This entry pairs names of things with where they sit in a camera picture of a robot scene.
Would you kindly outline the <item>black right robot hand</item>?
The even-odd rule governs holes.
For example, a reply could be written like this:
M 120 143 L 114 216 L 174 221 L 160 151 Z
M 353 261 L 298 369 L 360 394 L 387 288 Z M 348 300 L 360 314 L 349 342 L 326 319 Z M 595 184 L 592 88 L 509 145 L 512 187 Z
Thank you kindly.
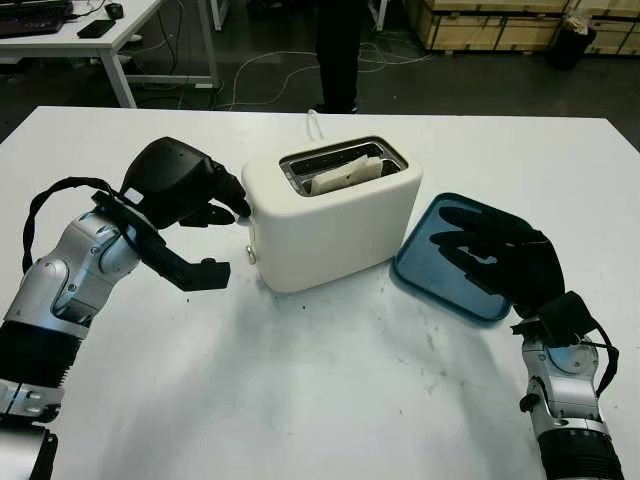
M 439 215 L 457 228 L 430 237 L 440 254 L 483 291 L 504 297 L 521 318 L 565 293 L 553 244 L 525 220 L 492 207 L 442 207 Z

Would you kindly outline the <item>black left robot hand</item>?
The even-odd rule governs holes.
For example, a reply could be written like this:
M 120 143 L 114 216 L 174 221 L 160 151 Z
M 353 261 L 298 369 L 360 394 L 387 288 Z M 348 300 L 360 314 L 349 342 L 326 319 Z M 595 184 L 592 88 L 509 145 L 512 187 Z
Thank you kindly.
M 235 175 L 202 151 L 172 137 L 152 141 L 128 168 L 120 194 L 155 228 L 206 228 L 251 215 Z

